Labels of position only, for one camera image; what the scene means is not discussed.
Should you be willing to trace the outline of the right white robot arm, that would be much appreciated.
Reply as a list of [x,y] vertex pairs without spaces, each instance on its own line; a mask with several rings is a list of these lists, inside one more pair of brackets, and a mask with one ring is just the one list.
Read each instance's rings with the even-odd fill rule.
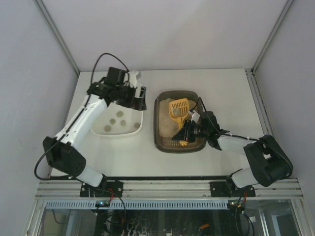
[[192,113],[192,119],[185,120],[172,140],[186,145],[204,138],[208,145],[220,151],[230,151],[247,158],[249,167],[240,169],[228,177],[228,186],[237,189],[260,184],[268,187],[278,180],[291,177],[293,164],[271,135],[258,139],[233,135],[220,128],[211,111]]

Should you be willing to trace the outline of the white plastic tub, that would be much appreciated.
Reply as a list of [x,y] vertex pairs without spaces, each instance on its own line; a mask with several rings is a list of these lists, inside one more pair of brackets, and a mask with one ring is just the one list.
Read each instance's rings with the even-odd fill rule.
[[[117,117],[116,113],[122,111],[123,116]],[[116,123],[111,124],[110,119],[115,119]],[[126,126],[121,126],[121,120],[126,121]],[[140,126],[138,128],[134,127],[134,124],[138,123]],[[123,137],[136,134],[140,131],[143,124],[143,111],[133,110],[126,108],[115,103],[111,103],[108,108],[102,112],[97,119],[94,121],[91,132],[94,135],[101,137]],[[106,132],[104,130],[105,126],[110,125],[111,131]]]

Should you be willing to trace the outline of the yellow litter scoop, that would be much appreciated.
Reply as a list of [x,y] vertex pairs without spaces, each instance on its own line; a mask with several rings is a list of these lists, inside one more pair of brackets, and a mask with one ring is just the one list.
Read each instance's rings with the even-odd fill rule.
[[183,123],[188,116],[189,100],[187,98],[182,98],[171,101],[168,110],[171,119],[177,122],[179,129],[182,129]]

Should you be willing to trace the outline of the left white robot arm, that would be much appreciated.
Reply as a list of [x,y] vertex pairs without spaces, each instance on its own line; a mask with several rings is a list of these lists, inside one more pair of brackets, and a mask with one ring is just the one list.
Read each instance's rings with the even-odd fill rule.
[[139,78],[139,71],[110,67],[106,76],[91,83],[81,107],[67,125],[53,138],[44,139],[47,164],[90,186],[99,187],[105,175],[88,165],[78,148],[94,121],[108,111],[111,104],[141,112],[147,109],[146,87],[139,83]]

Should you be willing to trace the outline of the dark brown litter box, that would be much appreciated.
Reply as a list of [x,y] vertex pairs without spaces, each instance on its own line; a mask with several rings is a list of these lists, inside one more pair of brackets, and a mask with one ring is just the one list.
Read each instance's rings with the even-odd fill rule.
[[180,142],[172,140],[179,132],[179,127],[169,115],[169,103],[171,101],[186,98],[189,100],[189,107],[201,113],[203,108],[198,103],[199,96],[194,91],[171,90],[162,92],[155,100],[154,106],[154,143],[155,147],[166,153],[191,153],[202,150],[206,146],[204,138],[197,138],[195,142],[182,146]]

